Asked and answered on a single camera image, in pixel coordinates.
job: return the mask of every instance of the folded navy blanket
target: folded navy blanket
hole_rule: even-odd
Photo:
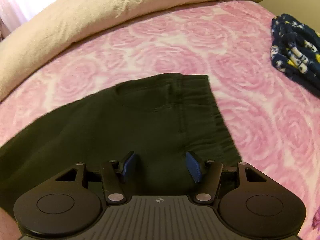
[[[320,97],[320,33],[288,14],[272,19],[272,65]]]

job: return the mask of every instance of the pink blanket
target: pink blanket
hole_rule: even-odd
[[[212,2],[92,36],[0,105],[0,145],[39,116],[119,82],[167,72],[207,74],[243,160],[303,200],[307,217],[300,237],[320,239],[320,215],[314,218],[320,205],[320,101],[272,67],[272,17],[254,2]]]

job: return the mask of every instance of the beige wall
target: beige wall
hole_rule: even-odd
[[[290,14],[320,32],[320,0],[263,0],[260,4],[275,15]]]

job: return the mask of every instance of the pillow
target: pillow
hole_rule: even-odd
[[[0,43],[0,102],[73,42],[134,17],[204,1],[211,0],[57,0]]]

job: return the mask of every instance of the bed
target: bed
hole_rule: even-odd
[[[74,43],[0,104],[0,146],[41,115],[119,82],[207,74],[243,160],[301,198],[307,217],[299,236],[320,239],[320,101],[272,67],[273,17],[252,1],[205,2]]]

